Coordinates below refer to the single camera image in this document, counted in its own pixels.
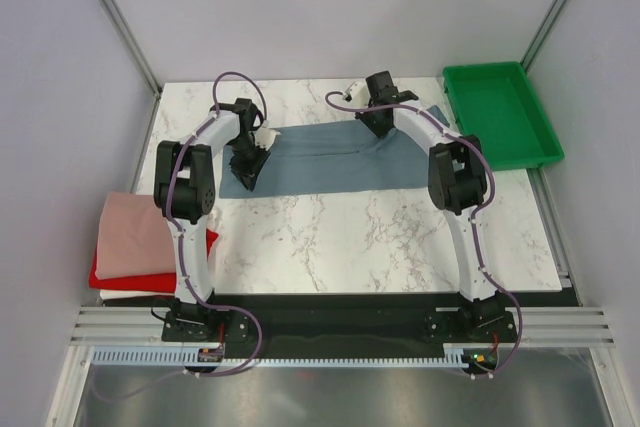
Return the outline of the blue grey t shirt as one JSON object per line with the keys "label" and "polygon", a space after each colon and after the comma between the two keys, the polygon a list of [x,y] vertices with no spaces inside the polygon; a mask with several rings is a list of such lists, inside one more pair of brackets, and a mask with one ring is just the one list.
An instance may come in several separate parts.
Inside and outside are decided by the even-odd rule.
{"label": "blue grey t shirt", "polygon": [[377,138],[359,120],[279,127],[253,191],[231,172],[222,154],[219,197],[252,199],[427,186],[428,151],[449,129],[437,106],[417,113],[394,109],[395,127]]}

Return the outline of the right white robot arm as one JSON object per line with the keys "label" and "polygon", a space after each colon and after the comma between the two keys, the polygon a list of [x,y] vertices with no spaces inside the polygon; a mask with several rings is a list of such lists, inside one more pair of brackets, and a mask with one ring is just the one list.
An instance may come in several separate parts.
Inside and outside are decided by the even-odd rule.
{"label": "right white robot arm", "polygon": [[387,71],[352,83],[342,98],[377,137],[396,129],[427,154],[429,197],[445,216],[458,264],[460,333],[473,341],[491,334],[516,340],[517,324],[506,306],[518,307],[518,301],[490,273],[484,255],[481,212],[493,202],[496,185],[479,139],[454,132],[414,92],[399,90]]}

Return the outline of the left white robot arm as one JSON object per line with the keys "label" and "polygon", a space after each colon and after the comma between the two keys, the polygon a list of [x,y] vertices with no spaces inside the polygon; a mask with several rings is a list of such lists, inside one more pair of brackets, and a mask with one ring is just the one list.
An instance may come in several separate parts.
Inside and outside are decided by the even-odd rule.
{"label": "left white robot arm", "polygon": [[256,141],[265,115],[246,98],[212,107],[202,125],[156,150],[153,199],[167,221],[174,247],[176,287],[164,318],[165,342],[217,339],[224,317],[211,307],[215,287],[208,260],[207,222],[216,199],[213,158],[232,151],[231,171],[253,191],[270,152]]}

